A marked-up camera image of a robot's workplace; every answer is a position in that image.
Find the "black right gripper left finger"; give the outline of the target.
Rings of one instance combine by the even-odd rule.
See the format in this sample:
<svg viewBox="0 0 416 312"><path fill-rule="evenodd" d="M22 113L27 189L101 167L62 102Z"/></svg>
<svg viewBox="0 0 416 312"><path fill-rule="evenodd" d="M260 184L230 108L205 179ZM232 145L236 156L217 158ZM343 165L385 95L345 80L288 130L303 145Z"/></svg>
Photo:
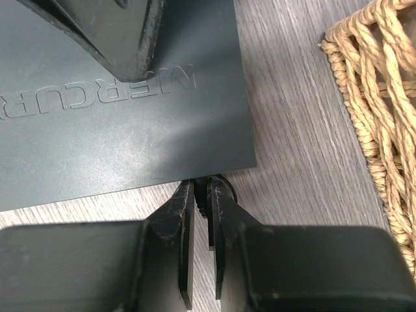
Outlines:
<svg viewBox="0 0 416 312"><path fill-rule="evenodd" d="M1 231L2 311L189 311L194 185L143 220Z"/></svg>

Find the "dark grey network switch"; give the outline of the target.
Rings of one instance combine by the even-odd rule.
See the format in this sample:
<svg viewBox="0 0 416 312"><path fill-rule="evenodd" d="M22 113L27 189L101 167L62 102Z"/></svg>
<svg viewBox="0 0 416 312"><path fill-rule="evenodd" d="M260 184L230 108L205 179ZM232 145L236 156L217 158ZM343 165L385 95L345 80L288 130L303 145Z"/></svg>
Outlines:
<svg viewBox="0 0 416 312"><path fill-rule="evenodd" d="M233 1L167 1L146 77L121 83L1 2L1 210L256 165Z"/></svg>

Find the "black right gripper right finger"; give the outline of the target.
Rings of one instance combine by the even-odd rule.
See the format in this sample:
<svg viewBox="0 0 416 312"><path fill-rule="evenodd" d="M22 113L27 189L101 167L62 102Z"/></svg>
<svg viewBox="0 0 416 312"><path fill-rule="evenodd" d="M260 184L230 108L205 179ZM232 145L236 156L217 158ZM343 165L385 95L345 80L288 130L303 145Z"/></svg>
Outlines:
<svg viewBox="0 0 416 312"><path fill-rule="evenodd" d="M415 282L385 230L264 225L222 180L207 193L222 311L415 310Z"/></svg>

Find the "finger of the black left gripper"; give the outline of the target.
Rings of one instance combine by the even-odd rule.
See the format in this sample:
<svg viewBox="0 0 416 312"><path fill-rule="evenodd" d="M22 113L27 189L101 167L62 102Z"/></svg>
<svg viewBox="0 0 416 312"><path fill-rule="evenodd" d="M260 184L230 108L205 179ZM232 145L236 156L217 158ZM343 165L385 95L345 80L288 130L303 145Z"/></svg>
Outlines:
<svg viewBox="0 0 416 312"><path fill-rule="evenodd" d="M23 5L65 33L117 80L144 78L153 59L164 1L54 0Z"/></svg>

